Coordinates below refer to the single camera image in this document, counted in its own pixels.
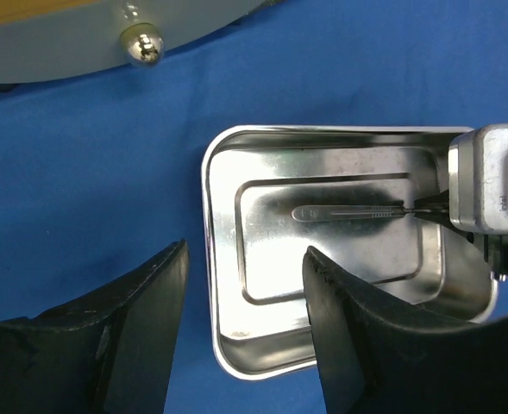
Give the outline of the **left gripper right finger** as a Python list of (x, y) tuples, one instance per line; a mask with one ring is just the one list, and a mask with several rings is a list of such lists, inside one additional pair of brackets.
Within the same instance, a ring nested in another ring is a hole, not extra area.
[(303, 282), (329, 413), (508, 413), (508, 317), (469, 323), (409, 304), (316, 248)]

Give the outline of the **steel instrument tray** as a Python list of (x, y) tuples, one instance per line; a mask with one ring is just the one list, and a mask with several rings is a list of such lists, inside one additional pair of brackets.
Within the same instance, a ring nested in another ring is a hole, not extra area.
[(317, 248), (352, 274), (413, 304), (473, 323), (498, 284), (479, 251), (412, 216), (303, 222), (317, 205), (414, 200), (443, 191), (460, 127), (242, 125), (202, 165), (211, 331), (220, 366), (265, 380), (315, 363), (302, 263)]

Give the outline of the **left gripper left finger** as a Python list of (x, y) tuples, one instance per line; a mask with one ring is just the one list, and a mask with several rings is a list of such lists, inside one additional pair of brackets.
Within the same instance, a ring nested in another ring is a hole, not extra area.
[(161, 413), (190, 256), (176, 241), (34, 318), (0, 322), (0, 413)]

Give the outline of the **blue surgical cloth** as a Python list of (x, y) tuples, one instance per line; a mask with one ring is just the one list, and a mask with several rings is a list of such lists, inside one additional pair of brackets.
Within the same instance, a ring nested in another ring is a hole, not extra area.
[(248, 382), (210, 338), (201, 162), (240, 124), (508, 122), (508, 1), (286, 1), (171, 51), (0, 93), (0, 320), (171, 242), (191, 254), (168, 413), (322, 413), (316, 369)]

